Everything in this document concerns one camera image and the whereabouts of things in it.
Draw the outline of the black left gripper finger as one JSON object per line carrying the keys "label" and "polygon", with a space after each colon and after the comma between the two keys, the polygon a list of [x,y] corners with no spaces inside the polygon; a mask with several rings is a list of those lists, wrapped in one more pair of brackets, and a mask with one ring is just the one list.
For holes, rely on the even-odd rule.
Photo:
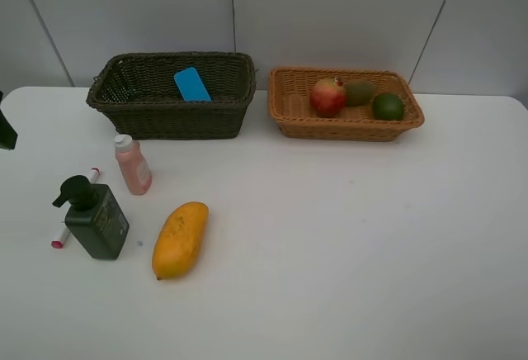
{"label": "black left gripper finger", "polygon": [[2,110],[0,110],[0,147],[6,150],[14,150],[17,144],[17,137],[17,132],[12,128]]}

